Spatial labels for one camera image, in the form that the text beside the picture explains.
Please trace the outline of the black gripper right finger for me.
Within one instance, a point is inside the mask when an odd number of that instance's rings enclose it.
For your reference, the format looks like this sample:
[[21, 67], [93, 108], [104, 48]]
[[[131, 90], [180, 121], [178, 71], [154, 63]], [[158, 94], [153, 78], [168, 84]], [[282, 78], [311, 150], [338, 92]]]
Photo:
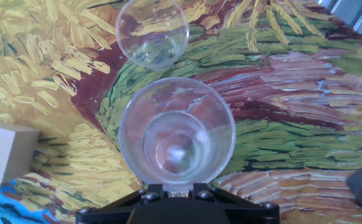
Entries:
[[207, 184], [193, 184], [193, 198], [219, 205], [230, 223], [280, 224], [280, 208], [274, 202], [252, 203]]

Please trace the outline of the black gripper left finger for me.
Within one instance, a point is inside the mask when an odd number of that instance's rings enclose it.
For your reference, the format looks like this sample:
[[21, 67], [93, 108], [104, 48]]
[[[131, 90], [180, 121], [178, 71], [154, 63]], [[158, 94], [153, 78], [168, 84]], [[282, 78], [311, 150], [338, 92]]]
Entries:
[[133, 210], [163, 199], [162, 184], [151, 184], [104, 207], [83, 207], [75, 213], [75, 223], [126, 223]]

